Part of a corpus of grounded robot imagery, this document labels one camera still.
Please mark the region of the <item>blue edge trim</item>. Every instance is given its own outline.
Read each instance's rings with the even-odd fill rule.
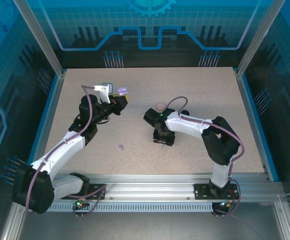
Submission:
[[[38,129],[37,129],[37,133],[36,133],[36,136],[35,136],[34,143],[33,143],[33,147],[31,148],[31,151],[30,151],[30,154],[29,154],[27,165],[30,165],[34,161],[34,155],[35,155],[35,152],[36,152],[36,149],[37,149],[37,146],[38,146],[38,142],[39,142],[39,139],[40,139],[40,136],[41,136],[41,132],[43,130],[43,126],[44,126],[45,121],[46,121],[47,112],[48,112],[48,109],[49,109],[49,106],[50,106],[50,103],[51,103],[51,99],[53,97],[57,82],[58,82],[58,75],[55,75],[53,83],[52,83],[50,91],[49,91],[49,94],[48,94],[48,98],[47,98],[47,101],[46,101],[46,105],[45,105],[43,114],[42,114],[41,119],[40,119],[40,123],[39,123]]]
[[[270,167],[270,171],[271,171],[271,174],[273,176],[273,181],[274,182],[279,182],[279,178],[278,178],[278,174],[277,174],[277,171],[276,171],[276,168],[275,168],[275,164],[274,164],[273,158],[271,156],[271,153],[270,153],[270,150],[269,150],[269,146],[268,146],[265,134],[264,134],[264,130],[263,130],[263,127],[261,125],[260,118],[259,118],[259,116],[257,114],[257,109],[256,109],[256,106],[255,106],[255,102],[254,102],[254,99],[253,99],[253,97],[251,95],[251,91],[250,91],[250,88],[249,88],[249,85],[248,85],[247,78],[246,78],[245,74],[243,74],[242,78],[243,78],[244,85],[246,87],[246,91],[247,91],[247,94],[248,94],[248,100],[250,102],[253,114],[254,114],[255,119],[256,119],[257,128],[259,130],[260,138],[262,140],[262,143],[263,143],[263,146],[264,146],[264,149],[265,149],[265,153],[266,153],[266,156],[267,156],[267,159],[268,159],[268,164],[269,164],[269,167]]]
[[[245,74],[243,74],[242,79],[244,81],[244,85],[246,87],[246,91],[247,91],[247,95],[248,95],[248,100],[249,100],[249,102],[251,104],[251,108],[252,108],[253,114],[254,114],[255,119],[256,119],[256,124],[257,124],[258,130],[259,130],[259,133],[260,133],[260,137],[261,137],[262,143],[264,145],[264,149],[265,149],[265,153],[266,153],[266,156],[267,156],[267,159],[268,159],[268,164],[269,164],[269,167],[270,167],[270,171],[271,171],[272,176],[273,176],[273,181],[278,182],[279,178],[278,178],[278,174],[277,174],[277,171],[276,171],[276,168],[275,168],[275,164],[274,164],[273,158],[271,156],[271,153],[270,153],[270,150],[269,150],[269,146],[268,146],[265,134],[264,134],[264,130],[263,130],[263,127],[261,125],[259,116],[257,114],[256,106],[255,106],[254,100],[252,98],[251,91],[250,91],[250,88],[249,88],[249,85],[248,85],[247,78],[246,78]],[[48,95],[48,99],[47,99],[47,102],[46,102],[46,105],[45,105],[45,108],[44,108],[43,115],[42,115],[40,123],[39,123],[37,134],[36,134],[36,137],[35,137],[35,140],[34,140],[34,143],[33,143],[33,147],[31,149],[31,152],[30,152],[30,155],[29,155],[28,164],[31,164],[33,162],[33,157],[35,155],[35,151],[36,151],[36,148],[37,148],[37,145],[38,145],[38,141],[39,141],[43,126],[45,124],[45,120],[46,120],[46,117],[47,117],[47,112],[48,112],[48,109],[49,109],[49,106],[50,106],[51,98],[53,96],[57,80],[58,80],[58,76],[55,76],[53,84],[52,84],[50,92],[49,92],[49,95]]]

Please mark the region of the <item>gear logo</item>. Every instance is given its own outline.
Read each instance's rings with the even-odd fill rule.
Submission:
[[[126,0],[126,3],[135,14],[151,18],[152,15],[158,17],[159,14],[165,14],[165,10],[170,10],[176,0]]]
[[[14,15],[12,0],[0,0],[0,21],[7,24]]]

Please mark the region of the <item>enclosure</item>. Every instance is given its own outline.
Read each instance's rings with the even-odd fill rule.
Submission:
[[[104,199],[83,219],[68,199],[26,215],[15,171],[64,137],[81,85],[102,83],[127,88],[128,105],[55,179],[84,174],[107,184]],[[244,143],[235,215],[196,199],[213,172],[203,141],[153,143],[145,112],[178,96]],[[73,238],[290,239],[290,0],[0,1],[0,239]]]

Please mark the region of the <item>beige tabletop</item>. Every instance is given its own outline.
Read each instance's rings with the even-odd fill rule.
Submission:
[[[120,116],[98,125],[94,139],[59,172],[66,174],[192,174],[211,173],[213,162],[202,140],[176,133],[172,147],[153,143],[154,129],[143,120],[158,102],[177,96],[189,100],[190,115],[202,119],[224,117],[246,147],[233,172],[263,172],[246,110],[231,67],[68,69],[61,90],[46,151],[57,144],[79,114],[81,85],[113,83],[127,87],[129,104]],[[172,103],[178,109],[183,99]]]

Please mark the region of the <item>small pink ball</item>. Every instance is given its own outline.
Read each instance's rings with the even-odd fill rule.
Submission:
[[[163,110],[166,109],[166,105],[165,105],[163,102],[159,102],[159,103],[157,103],[157,105],[156,105],[156,109],[157,109],[159,112],[162,112]]]

